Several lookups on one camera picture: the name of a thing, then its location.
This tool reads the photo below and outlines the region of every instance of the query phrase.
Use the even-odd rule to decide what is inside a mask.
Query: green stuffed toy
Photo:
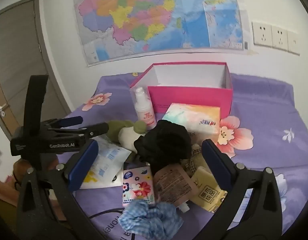
[[[107,137],[114,143],[120,143],[125,149],[137,153],[134,147],[134,142],[146,132],[146,123],[136,121],[133,123],[130,120],[120,121],[112,120],[108,122],[109,130]]]

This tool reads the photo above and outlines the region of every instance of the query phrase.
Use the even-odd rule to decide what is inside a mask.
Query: pink flower pattern
[[[220,134],[216,146],[230,158],[236,154],[234,149],[248,150],[253,147],[252,131],[238,128],[240,120],[236,116],[228,116],[220,122]]]
[[[98,94],[90,98],[83,106],[83,111],[90,110],[94,105],[98,106],[105,106],[109,101],[109,97],[112,95],[112,93],[106,93],[106,94]]]

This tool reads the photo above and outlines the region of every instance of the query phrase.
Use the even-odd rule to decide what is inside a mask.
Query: pink box
[[[218,106],[221,118],[230,114],[233,89],[224,62],[154,63],[131,85],[148,89],[156,113],[166,113],[172,103]]]

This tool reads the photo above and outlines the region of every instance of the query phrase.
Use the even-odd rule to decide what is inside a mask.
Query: brown door
[[[30,76],[48,74],[37,33],[34,0],[0,13],[0,124],[6,134],[13,135],[23,125]],[[65,115],[49,79],[41,120]]]

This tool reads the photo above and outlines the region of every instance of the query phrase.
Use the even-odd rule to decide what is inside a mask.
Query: white flower pattern
[[[284,130],[284,133],[286,133],[286,135],[282,137],[283,141],[287,140],[289,143],[291,143],[295,136],[295,134],[292,132],[292,128],[290,130]]]
[[[287,183],[286,179],[284,178],[283,174],[279,174],[278,176],[275,177],[277,186],[278,186],[278,191],[279,191],[279,197],[281,198],[281,206],[282,206],[282,213],[286,210],[286,192],[287,192]],[[241,221],[241,218],[246,210],[247,204],[250,200],[251,194],[252,194],[253,189],[249,188],[245,196],[243,198],[243,201],[238,208],[238,211],[233,219],[233,222],[239,223]]]

